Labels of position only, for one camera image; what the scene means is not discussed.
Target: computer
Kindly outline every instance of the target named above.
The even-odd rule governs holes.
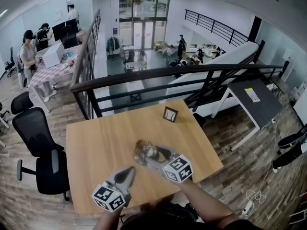
[[[61,23],[61,24],[58,24],[58,25],[56,25],[52,28],[53,36],[54,36],[55,41],[58,41],[58,40],[61,39],[61,33],[62,33],[61,30],[62,30],[63,27],[65,27],[64,22]]]
[[[74,33],[77,33],[79,31],[78,24],[77,24],[77,19],[72,19],[72,20],[66,21],[65,24],[66,25],[70,25],[72,27],[72,31]]]

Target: sneaker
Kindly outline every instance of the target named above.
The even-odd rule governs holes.
[[[54,96],[55,94],[57,94],[57,91],[56,91],[56,90],[52,91],[52,93],[49,95],[49,98],[50,98],[51,96]]]
[[[44,99],[43,99],[44,102],[48,102],[49,100],[50,100],[50,97],[49,97],[49,96],[46,96],[46,97],[44,97]]]

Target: black hair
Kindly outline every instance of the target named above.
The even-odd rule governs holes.
[[[33,32],[31,30],[25,31],[24,38],[23,38],[23,43],[25,43],[26,39],[30,39],[30,40],[33,39]]]

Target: glass wall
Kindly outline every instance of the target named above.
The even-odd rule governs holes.
[[[119,35],[124,45],[153,48],[164,41],[170,0],[119,0]]]
[[[132,45],[132,22],[120,22],[119,31],[121,43]]]
[[[119,0],[119,18],[132,17],[132,0]]]
[[[167,17],[169,0],[158,0],[157,17]]]
[[[155,22],[154,41],[163,42],[165,39],[166,21]]]

